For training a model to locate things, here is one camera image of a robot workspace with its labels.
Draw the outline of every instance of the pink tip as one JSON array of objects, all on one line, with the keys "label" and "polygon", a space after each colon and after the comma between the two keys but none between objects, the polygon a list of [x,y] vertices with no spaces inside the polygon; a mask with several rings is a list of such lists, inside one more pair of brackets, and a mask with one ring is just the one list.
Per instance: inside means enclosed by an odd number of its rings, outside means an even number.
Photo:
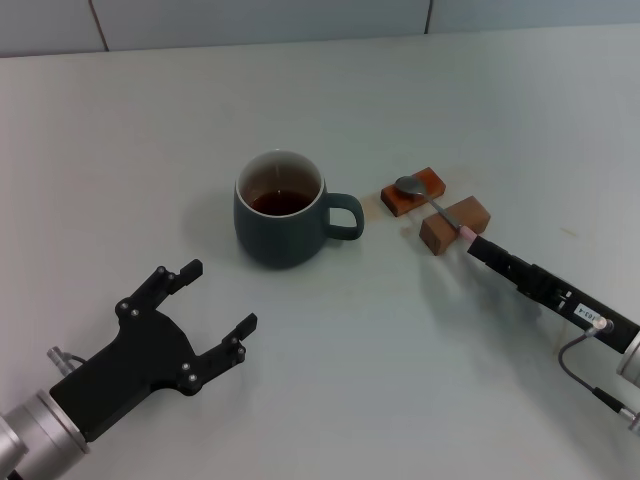
[{"label": "pink tip", "polygon": [[469,227],[465,227],[464,225],[460,227],[460,236],[467,240],[469,243],[473,243],[478,235],[474,233]]}]

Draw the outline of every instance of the wall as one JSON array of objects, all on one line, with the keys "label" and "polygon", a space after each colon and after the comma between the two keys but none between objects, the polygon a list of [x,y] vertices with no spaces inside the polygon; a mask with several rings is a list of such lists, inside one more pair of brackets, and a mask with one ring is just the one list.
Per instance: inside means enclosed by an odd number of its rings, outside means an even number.
[{"label": "wall", "polygon": [[640,22],[638,0],[433,0],[430,33]]},{"label": "wall", "polygon": [[112,50],[424,33],[429,0],[94,0]]},{"label": "wall", "polygon": [[87,0],[0,1],[0,57],[101,50]]}]

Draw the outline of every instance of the black handheld tool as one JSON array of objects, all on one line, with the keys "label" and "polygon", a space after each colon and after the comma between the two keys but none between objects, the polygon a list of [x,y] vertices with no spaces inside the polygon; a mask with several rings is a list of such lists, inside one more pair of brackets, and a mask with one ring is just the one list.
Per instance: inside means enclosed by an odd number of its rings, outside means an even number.
[{"label": "black handheld tool", "polygon": [[244,362],[240,343],[255,329],[249,315],[220,343],[196,355],[184,332],[156,309],[182,287],[202,275],[193,260],[179,274],[158,267],[115,311],[120,332],[113,342],[67,375],[51,397],[92,442],[148,395],[161,388],[195,395],[202,386]]}]

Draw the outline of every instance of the gray cable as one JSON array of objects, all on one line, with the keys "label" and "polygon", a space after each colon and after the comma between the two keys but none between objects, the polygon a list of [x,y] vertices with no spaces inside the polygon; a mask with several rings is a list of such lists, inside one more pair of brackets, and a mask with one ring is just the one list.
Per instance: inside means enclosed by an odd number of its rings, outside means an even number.
[{"label": "gray cable", "polygon": [[575,340],[571,340],[569,343],[567,343],[564,347],[562,347],[560,349],[560,351],[558,352],[558,363],[560,363],[560,367],[562,367],[562,369],[565,371],[565,373],[567,375],[569,375],[571,378],[573,378],[576,382],[578,382],[580,385],[582,385],[584,388],[586,388],[587,390],[589,390],[591,393],[593,393],[594,388],[589,385],[587,382],[585,382],[584,380],[582,380],[580,377],[578,377],[575,373],[573,373],[571,370],[569,370],[567,368],[567,366],[564,364],[564,360],[563,360],[563,356],[564,353],[569,350],[571,347],[573,347],[574,345],[577,345],[578,343],[586,340],[588,337],[586,335],[580,335],[578,338],[576,338]]}]

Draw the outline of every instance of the mug handle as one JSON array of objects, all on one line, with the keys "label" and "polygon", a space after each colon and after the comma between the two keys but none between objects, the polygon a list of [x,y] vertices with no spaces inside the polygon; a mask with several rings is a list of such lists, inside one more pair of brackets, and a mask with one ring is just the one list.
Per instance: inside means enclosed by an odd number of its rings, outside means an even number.
[{"label": "mug handle", "polygon": [[360,238],[364,230],[364,212],[360,202],[351,195],[344,193],[327,193],[327,208],[342,208],[349,210],[356,218],[355,227],[339,227],[327,225],[327,236],[337,240],[355,240]]}]

